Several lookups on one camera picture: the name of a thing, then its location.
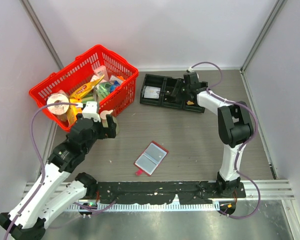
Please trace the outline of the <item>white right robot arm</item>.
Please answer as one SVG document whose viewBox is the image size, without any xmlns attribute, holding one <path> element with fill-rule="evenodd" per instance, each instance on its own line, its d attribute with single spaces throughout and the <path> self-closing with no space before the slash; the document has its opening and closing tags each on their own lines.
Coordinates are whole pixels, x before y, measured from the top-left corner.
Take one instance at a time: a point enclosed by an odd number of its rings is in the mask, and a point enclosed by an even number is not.
<svg viewBox="0 0 300 240">
<path fill-rule="evenodd" d="M 223 198 L 240 187 L 240 164 L 247 142 L 254 136 L 252 112 L 244 102 L 227 100 L 200 82 L 196 72 L 187 72 L 176 80 L 171 96 L 192 102 L 217 116 L 218 135 L 223 143 L 223 158 L 217 173 L 216 193 Z"/>
</svg>

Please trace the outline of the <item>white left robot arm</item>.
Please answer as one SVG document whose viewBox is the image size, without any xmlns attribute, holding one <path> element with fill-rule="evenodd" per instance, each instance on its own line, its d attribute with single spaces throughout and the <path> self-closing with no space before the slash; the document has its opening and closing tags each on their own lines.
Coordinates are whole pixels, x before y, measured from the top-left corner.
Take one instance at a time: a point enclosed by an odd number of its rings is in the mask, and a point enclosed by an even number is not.
<svg viewBox="0 0 300 240">
<path fill-rule="evenodd" d="M 91 175 L 79 173 L 69 188 L 54 199 L 50 196 L 81 164 L 97 140 L 115 138 L 117 121 L 108 114 L 105 121 L 79 118 L 66 139 L 57 145 L 35 182 L 22 201 L 10 212 L 0 213 L 0 226 L 6 236 L 15 240 L 40 240 L 51 222 L 69 205 L 97 193 L 98 182 Z"/>
</svg>

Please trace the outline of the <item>red leather card holder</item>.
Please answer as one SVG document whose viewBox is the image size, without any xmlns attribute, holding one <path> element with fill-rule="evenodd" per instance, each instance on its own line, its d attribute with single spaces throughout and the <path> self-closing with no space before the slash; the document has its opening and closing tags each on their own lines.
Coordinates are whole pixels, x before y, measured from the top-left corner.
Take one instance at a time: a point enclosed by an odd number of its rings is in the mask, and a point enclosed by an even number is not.
<svg viewBox="0 0 300 240">
<path fill-rule="evenodd" d="M 157 142 L 151 141 L 149 143 L 149 145 L 151 143 L 153 143 L 153 144 L 157 145 L 158 147 L 160 147 L 161 149 L 163 149 L 166 152 L 166 156 L 169 154 L 169 151 L 167 149 L 165 149 L 163 146 L 161 146 L 160 144 L 158 144 Z M 138 168 L 138 170 L 135 172 L 136 176 L 140 176 L 142 174 L 151 176 L 155 172 L 155 170 L 158 168 L 158 166 L 161 164 L 163 159 L 166 157 L 165 156 L 160 162 L 156 162 L 153 159 L 150 159 L 150 157 L 145 153 L 147 147 L 133 163 L 133 165 Z"/>
</svg>

